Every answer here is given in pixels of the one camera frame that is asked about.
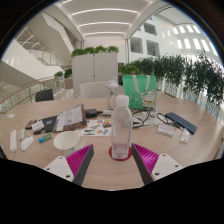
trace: black object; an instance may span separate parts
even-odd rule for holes
[[[47,100],[54,100],[52,89],[41,90],[36,93],[36,95],[35,95],[36,102],[47,101]]]
[[[184,118],[178,116],[177,114],[175,114],[173,112],[165,114],[165,117],[167,117],[171,121],[176,122],[182,128],[186,128],[191,134],[194,134],[197,130],[196,126],[194,126],[189,121],[185,120]]]
[[[84,112],[85,112],[86,118],[97,117],[96,109],[84,110]]]
[[[26,125],[25,129],[32,129],[32,124],[36,123],[37,120],[30,120]]]
[[[40,130],[33,132],[33,134],[34,135],[41,134],[42,131],[45,131],[45,133],[52,132],[52,129],[55,125],[57,117],[58,116],[53,116],[53,117],[47,117],[47,118],[41,119],[43,121],[44,127],[41,128]]]
[[[147,171],[139,153],[137,152],[136,148],[134,147],[133,144],[131,144],[131,154],[133,155],[135,162],[138,166],[138,170],[141,174],[142,177],[142,181],[144,182],[144,185],[150,184],[153,181],[151,175],[149,174],[149,172]]]

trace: pink object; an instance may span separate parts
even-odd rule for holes
[[[82,185],[93,154],[93,145],[88,145],[66,157],[66,161],[74,176],[74,183]]]
[[[156,162],[159,158],[159,155],[145,147],[132,143],[135,147],[137,153],[139,154],[146,170],[151,175],[153,168],[156,165]]]

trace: bottle cap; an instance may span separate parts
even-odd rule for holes
[[[116,97],[116,105],[119,107],[127,107],[129,105],[129,97],[126,95],[118,95]]]
[[[108,81],[106,87],[117,88],[119,85],[115,81]]]

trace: mug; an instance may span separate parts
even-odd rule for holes
[[[69,156],[73,152],[84,147],[86,142],[86,134],[83,134],[84,139],[80,142],[80,134],[74,131],[65,131],[58,134],[54,139],[54,146],[59,149],[63,156]]]

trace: plastic water bottle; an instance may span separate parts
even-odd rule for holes
[[[116,107],[111,115],[112,158],[126,159],[129,152],[133,117],[129,105],[129,97],[118,95]]]
[[[116,96],[119,85],[115,80],[116,76],[113,81],[108,81],[106,84],[107,105],[109,110],[113,110],[116,106]]]

